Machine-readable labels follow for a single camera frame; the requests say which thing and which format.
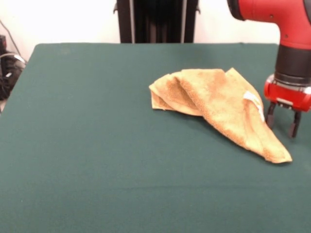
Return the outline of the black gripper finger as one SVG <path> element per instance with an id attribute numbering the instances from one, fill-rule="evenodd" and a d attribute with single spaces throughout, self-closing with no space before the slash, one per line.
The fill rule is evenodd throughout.
<path id="1" fill-rule="evenodd" d="M 301 112 L 300 111 L 295 111 L 294 113 L 294 120 L 291 123 L 291 126 L 289 128 L 289 137 L 296 137 L 297 135 L 297 131 L 298 131 L 298 127 L 300 124 L 300 120 L 301 120 Z"/>
<path id="2" fill-rule="evenodd" d="M 271 128 L 274 124 L 274 110 L 275 110 L 276 104 L 270 103 L 269 108 L 266 112 L 265 121 L 269 128 Z"/>

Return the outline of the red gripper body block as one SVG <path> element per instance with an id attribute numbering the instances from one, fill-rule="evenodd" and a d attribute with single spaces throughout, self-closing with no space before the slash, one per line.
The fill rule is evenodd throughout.
<path id="1" fill-rule="evenodd" d="M 270 75 L 264 84 L 265 97 L 274 103 L 308 112 L 311 109 L 311 87 L 292 86 L 281 83 Z"/>

